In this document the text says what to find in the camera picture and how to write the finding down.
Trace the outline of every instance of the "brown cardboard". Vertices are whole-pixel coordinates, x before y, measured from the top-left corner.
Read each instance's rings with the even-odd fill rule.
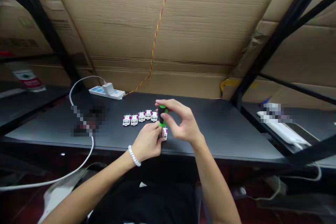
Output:
[[[240,78],[230,78],[222,85],[222,99],[229,100],[240,84]],[[336,88],[293,83],[310,89],[322,95],[336,99]],[[272,81],[257,79],[243,95],[243,102],[262,103],[266,99],[270,103],[281,103],[283,107],[302,107],[321,110],[336,110],[336,106],[321,101],[294,89],[282,86]]]
[[[0,0],[0,50],[17,56],[52,53],[29,12],[15,0]]]
[[[336,99],[336,88],[322,87],[295,83],[298,86],[310,89],[322,95]],[[301,107],[321,110],[336,110],[336,106],[328,102],[316,99],[312,96],[300,93],[288,87],[281,87],[269,100],[271,103],[281,103],[283,107]]]
[[[163,0],[62,1],[93,60],[151,58]],[[155,60],[235,64],[269,1],[167,0]]]
[[[69,86],[70,79],[65,71],[59,66],[31,65],[36,76],[48,85]],[[106,81],[112,82],[114,88],[125,91],[132,91],[139,85],[139,80],[144,79],[147,71],[119,70],[97,68],[97,74]],[[13,74],[0,66],[0,81],[16,81]],[[81,76],[92,75],[92,71],[87,68],[78,67]],[[220,83],[224,77],[208,74],[194,74],[181,72],[154,71],[152,76],[141,86],[138,92],[157,93],[164,95],[200,97],[200,98],[220,98]],[[88,88],[98,85],[96,78],[89,78],[84,81]]]
[[[75,63],[90,66],[79,35],[61,0],[40,0],[67,52],[76,55]],[[53,53],[29,12],[15,0],[0,0],[0,50],[17,56]]]
[[[232,76],[245,75],[292,1],[271,1]],[[320,1],[312,0],[304,14]],[[333,3],[286,38],[262,72],[288,82],[336,87],[335,41],[336,4]]]

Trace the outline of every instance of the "desk surface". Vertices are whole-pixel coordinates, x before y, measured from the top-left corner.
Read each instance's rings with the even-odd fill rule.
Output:
[[[260,121],[257,112],[260,106],[257,103],[243,103],[243,107]],[[285,114],[290,115],[295,123],[299,124],[312,135],[323,141],[336,134],[336,111],[315,110],[307,108],[284,108]],[[292,153],[300,151],[293,145],[284,144]],[[318,162],[326,167],[336,167],[336,155]]]
[[[14,88],[22,88],[22,86],[16,82],[0,82],[1,92]],[[47,86],[46,91],[38,93],[26,91],[0,99],[0,127],[65,96],[67,93],[68,88],[66,87]]]
[[[105,122],[95,137],[95,148],[125,151],[133,144],[146,122],[137,126],[122,126],[125,114],[135,114],[146,109],[154,110],[156,99],[176,99],[190,107],[213,156],[218,159],[255,161],[282,164],[283,155],[276,150],[228,101],[209,100],[167,95],[133,93],[123,100],[99,96],[97,103],[108,107]],[[172,113],[177,123],[180,118]],[[58,146],[91,146],[89,137],[71,136],[76,116],[68,101],[54,107],[36,119],[6,135],[5,141],[27,142]],[[193,155],[191,146],[174,139],[168,128],[168,140],[162,144],[165,154]]]

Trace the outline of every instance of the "red label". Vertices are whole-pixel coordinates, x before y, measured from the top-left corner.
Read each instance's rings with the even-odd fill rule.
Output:
[[[30,80],[20,80],[20,81],[25,88],[36,88],[42,85],[41,81],[37,77]]]

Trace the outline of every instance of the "green screwdriver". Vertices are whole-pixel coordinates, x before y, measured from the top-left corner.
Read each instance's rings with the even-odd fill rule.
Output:
[[[159,125],[162,128],[165,128],[166,127],[166,122],[164,122],[163,118],[161,117],[162,113],[168,113],[168,109],[166,108],[166,106],[160,105],[159,108],[157,109],[157,114],[158,114],[159,122],[160,122]]]

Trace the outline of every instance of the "red and yellow wire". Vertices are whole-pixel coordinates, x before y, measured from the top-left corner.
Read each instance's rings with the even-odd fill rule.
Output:
[[[140,85],[133,91],[131,92],[128,92],[127,94],[125,94],[124,96],[128,95],[128,94],[131,94],[135,91],[137,91],[139,89],[139,87],[142,85],[142,83],[144,83],[152,74],[152,68],[153,68],[153,59],[154,59],[154,51],[155,51],[155,43],[156,43],[156,37],[158,36],[158,30],[159,30],[159,26],[160,26],[160,23],[161,23],[161,18],[162,18],[162,14],[163,14],[163,9],[165,8],[165,3],[166,3],[166,0],[163,0],[163,5],[162,5],[162,9],[161,9],[161,12],[160,12],[160,18],[159,18],[159,21],[158,21],[158,24],[156,26],[156,31],[155,31],[155,37],[154,37],[154,43],[153,43],[153,49],[152,49],[152,61],[150,62],[150,69],[149,69],[149,75],[143,79],[143,81],[140,83]]]

